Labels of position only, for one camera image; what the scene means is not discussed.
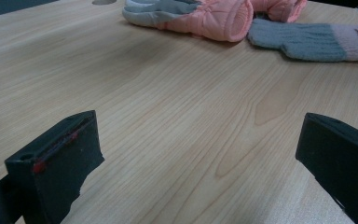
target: wooden table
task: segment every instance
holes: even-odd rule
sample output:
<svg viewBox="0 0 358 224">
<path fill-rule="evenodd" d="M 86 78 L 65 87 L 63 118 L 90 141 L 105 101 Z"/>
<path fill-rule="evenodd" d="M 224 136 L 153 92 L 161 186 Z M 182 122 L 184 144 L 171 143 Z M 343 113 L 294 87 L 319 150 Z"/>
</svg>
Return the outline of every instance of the wooden table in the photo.
<svg viewBox="0 0 358 224">
<path fill-rule="evenodd" d="M 0 177 L 11 154 L 95 109 L 106 161 L 63 223 L 351 223 L 295 152 L 307 112 L 358 128 L 358 63 L 136 27 L 123 5 L 0 16 Z M 298 21 L 358 24 L 358 11 L 309 2 Z"/>
</svg>

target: table surface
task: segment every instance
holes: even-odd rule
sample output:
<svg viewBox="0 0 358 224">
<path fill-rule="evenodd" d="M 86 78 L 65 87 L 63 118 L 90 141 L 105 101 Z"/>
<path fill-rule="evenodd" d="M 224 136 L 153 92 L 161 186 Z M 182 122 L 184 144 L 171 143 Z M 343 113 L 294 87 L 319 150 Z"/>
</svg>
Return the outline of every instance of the table surface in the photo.
<svg viewBox="0 0 358 224">
<path fill-rule="evenodd" d="M 96 110 L 105 162 L 63 223 L 351 223 L 295 152 L 307 112 L 358 129 L 358 63 L 137 27 L 123 5 L 0 16 L 0 178 L 11 154 Z M 309 2 L 298 22 L 358 11 Z"/>
</svg>

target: pink glove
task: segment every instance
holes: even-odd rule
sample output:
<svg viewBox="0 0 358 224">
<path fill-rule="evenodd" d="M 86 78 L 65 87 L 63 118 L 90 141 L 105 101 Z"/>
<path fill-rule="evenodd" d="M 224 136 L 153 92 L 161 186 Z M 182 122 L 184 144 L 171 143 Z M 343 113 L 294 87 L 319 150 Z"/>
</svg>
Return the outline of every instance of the pink glove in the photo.
<svg viewBox="0 0 358 224">
<path fill-rule="evenodd" d="M 307 0 L 250 0 L 255 12 L 267 12 L 272 21 L 293 22 Z"/>
<path fill-rule="evenodd" d="M 252 24 L 254 12 L 249 0 L 201 0 L 187 13 L 177 12 L 192 8 L 191 3 L 191 0 L 164 0 L 147 7 L 124 7 L 123 16 L 136 25 L 230 42 L 243 40 Z"/>
</svg>

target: light wood surface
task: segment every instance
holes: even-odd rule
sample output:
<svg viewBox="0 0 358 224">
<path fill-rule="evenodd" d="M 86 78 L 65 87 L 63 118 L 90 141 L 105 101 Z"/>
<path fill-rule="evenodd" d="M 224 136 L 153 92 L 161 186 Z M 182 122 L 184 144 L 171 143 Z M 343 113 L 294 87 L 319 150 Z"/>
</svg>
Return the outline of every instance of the light wood surface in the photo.
<svg viewBox="0 0 358 224">
<path fill-rule="evenodd" d="M 358 128 L 358 63 L 136 27 L 123 5 L 0 16 L 0 177 L 11 154 L 95 109 L 106 161 L 63 223 L 351 223 L 295 152 L 307 112 Z M 358 24 L 358 11 L 309 2 L 298 22 Z"/>
</svg>

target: knitted glove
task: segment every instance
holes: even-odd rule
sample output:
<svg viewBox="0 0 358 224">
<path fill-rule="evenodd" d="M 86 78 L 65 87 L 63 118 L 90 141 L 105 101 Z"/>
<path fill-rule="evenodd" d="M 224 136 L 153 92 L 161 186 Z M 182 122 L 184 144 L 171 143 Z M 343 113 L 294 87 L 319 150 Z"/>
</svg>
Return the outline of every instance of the knitted glove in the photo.
<svg viewBox="0 0 358 224">
<path fill-rule="evenodd" d="M 248 39 L 288 57 L 315 62 L 358 61 L 358 25 L 280 23 L 254 19 Z"/>
<path fill-rule="evenodd" d="M 266 12 L 272 21 L 293 22 L 307 0 L 250 0 L 255 12 Z"/>
<path fill-rule="evenodd" d="M 126 4 L 122 13 L 130 23 L 230 42 L 245 38 L 254 14 L 249 0 L 132 0 Z"/>
</svg>

